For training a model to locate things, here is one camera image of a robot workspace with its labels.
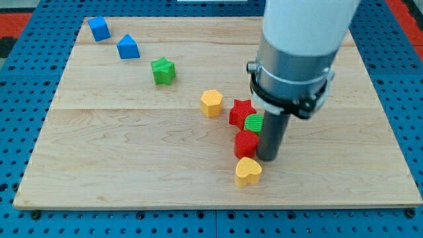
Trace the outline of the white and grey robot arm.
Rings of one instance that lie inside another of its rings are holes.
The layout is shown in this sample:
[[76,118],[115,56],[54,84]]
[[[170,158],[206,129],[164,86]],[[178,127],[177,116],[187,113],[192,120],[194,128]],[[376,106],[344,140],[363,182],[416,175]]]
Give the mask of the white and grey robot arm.
[[267,0],[250,90],[269,113],[308,119],[325,103],[330,70],[359,0]]

